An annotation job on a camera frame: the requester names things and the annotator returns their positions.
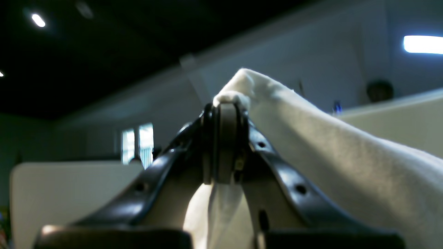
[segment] fluorescent light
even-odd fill
[[[443,54],[443,37],[408,35],[403,44],[409,53]]]
[[[46,23],[43,21],[43,19],[37,15],[37,14],[33,14],[32,15],[32,20],[34,20],[34,23],[39,26],[39,27],[44,27],[46,26]]]

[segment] white fabric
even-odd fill
[[[409,249],[443,248],[443,160],[358,130],[252,70],[239,70],[214,104],[224,100],[240,101],[282,158],[355,218],[397,229]],[[210,189],[188,208],[195,248],[252,248],[241,189],[214,188],[207,221]]]

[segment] white cloth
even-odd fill
[[[409,249],[443,248],[443,160],[356,129],[252,70],[239,70],[214,104],[223,100],[240,101],[282,158],[355,218],[397,229]],[[241,188],[215,187],[206,220],[210,189],[188,208],[194,247],[253,248]]]

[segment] dark ceiling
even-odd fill
[[[0,0],[0,113],[61,118],[311,2]]]

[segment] ceiling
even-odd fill
[[[3,0],[0,112],[60,119],[312,2]]]

